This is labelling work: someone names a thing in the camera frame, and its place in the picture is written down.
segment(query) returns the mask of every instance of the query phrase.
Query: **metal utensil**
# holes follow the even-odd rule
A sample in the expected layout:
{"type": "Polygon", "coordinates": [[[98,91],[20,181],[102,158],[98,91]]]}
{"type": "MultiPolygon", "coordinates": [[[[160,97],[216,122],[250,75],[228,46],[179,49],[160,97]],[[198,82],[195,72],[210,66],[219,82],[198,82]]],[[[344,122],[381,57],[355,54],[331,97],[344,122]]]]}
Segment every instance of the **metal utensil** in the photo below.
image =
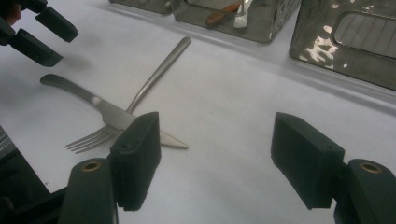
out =
{"type": "MultiPolygon", "coordinates": [[[[142,89],[137,93],[136,97],[133,99],[131,104],[128,106],[126,112],[132,114],[134,109],[137,107],[138,103],[146,95],[149,89],[154,85],[154,83],[164,74],[164,72],[173,64],[173,62],[178,58],[179,55],[184,51],[184,49],[190,44],[191,39],[189,37],[184,37],[175,46],[175,48],[169,53],[166,59],[161,63],[157,70],[151,75],[142,89]]],[[[99,147],[106,142],[116,138],[120,132],[113,129],[109,125],[105,125],[98,131],[91,133],[85,137],[72,142],[65,147],[71,151],[83,152],[99,147]]],[[[163,139],[164,142],[172,142],[172,140],[163,139]]],[[[174,146],[178,148],[187,148],[187,146],[174,146]]]]}
{"type": "MultiPolygon", "coordinates": [[[[48,74],[40,79],[40,82],[45,85],[61,88],[65,91],[75,94],[87,103],[93,105],[98,109],[102,116],[103,121],[114,130],[118,131],[116,134],[123,132],[135,119],[135,116],[128,114],[122,109],[115,105],[101,99],[100,97],[92,94],[89,91],[84,90],[77,84],[67,80],[64,77],[57,75],[48,74]]],[[[160,131],[160,141],[164,147],[186,147],[187,145],[180,142],[176,138],[170,136],[167,133],[160,131]]]]}

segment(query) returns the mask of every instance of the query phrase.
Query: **knife blade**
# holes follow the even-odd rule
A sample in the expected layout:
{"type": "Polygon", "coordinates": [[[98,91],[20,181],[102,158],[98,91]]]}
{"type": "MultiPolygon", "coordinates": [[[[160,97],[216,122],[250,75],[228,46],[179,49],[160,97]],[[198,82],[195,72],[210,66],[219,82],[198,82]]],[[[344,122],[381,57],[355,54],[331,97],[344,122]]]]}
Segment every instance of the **knife blade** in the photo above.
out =
{"type": "MultiPolygon", "coordinates": [[[[64,91],[73,93],[74,95],[83,99],[85,102],[93,105],[101,112],[103,122],[117,130],[125,131],[128,126],[136,119],[134,115],[125,112],[124,110],[81,88],[79,85],[64,77],[54,74],[47,74],[40,79],[40,82],[44,85],[57,87],[63,89],[64,91]]],[[[163,131],[160,131],[160,141],[161,145],[164,147],[188,148],[185,143],[163,131]]]]}

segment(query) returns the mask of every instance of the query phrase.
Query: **silver fork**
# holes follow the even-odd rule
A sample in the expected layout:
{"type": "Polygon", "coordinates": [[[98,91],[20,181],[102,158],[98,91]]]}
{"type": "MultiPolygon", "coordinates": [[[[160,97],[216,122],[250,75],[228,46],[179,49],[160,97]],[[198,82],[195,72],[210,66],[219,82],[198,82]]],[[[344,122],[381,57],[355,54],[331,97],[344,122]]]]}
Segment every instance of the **silver fork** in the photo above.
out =
{"type": "MultiPolygon", "coordinates": [[[[189,37],[184,37],[180,40],[180,42],[175,46],[175,48],[169,53],[166,59],[160,64],[160,66],[155,70],[155,72],[151,75],[145,85],[140,89],[137,95],[132,100],[131,104],[126,109],[127,113],[132,114],[136,106],[143,99],[149,89],[154,85],[154,83],[164,74],[164,72],[172,65],[172,63],[180,56],[180,54],[184,51],[184,49],[190,44],[191,39],[189,37]]],[[[91,133],[83,138],[78,139],[75,142],[72,142],[65,146],[67,149],[71,151],[76,151],[76,154],[92,150],[99,146],[106,144],[109,141],[115,140],[118,136],[120,136],[121,131],[110,127],[109,125],[105,125],[103,128],[98,131],[91,133]]],[[[178,148],[187,148],[188,146],[182,144],[177,146],[178,148]]]]}

